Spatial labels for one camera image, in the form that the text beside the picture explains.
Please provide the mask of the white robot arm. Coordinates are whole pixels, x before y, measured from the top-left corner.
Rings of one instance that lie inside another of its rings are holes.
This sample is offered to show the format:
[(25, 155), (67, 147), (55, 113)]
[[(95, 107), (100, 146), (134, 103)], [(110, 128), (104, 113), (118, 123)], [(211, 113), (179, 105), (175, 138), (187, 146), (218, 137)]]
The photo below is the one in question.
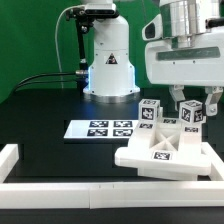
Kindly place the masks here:
[(160, 13), (143, 29), (146, 73), (168, 85), (175, 102), (186, 86), (202, 86), (208, 116), (218, 112), (224, 91), (224, 17), (220, 0), (160, 0)]

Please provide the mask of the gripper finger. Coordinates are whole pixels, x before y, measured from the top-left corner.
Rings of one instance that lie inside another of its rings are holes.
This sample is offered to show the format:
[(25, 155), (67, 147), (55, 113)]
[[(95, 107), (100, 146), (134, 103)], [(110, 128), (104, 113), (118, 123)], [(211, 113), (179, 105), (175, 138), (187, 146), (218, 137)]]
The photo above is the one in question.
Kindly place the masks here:
[(218, 113), (218, 102), (223, 94), (221, 86), (210, 86), (205, 88), (207, 98), (205, 101), (205, 112), (207, 116), (215, 116)]
[(183, 90), (184, 90), (183, 85), (171, 85), (169, 87), (169, 93), (174, 101), (174, 107), (176, 111), (179, 110), (180, 103), (185, 100)]

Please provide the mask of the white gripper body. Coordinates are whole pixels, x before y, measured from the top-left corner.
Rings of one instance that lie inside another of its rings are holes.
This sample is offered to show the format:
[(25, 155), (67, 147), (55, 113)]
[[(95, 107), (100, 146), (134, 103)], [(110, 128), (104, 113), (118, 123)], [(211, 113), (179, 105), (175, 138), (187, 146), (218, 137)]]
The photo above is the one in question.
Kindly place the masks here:
[(163, 19), (142, 30), (149, 81), (159, 85), (224, 86), (224, 18)]

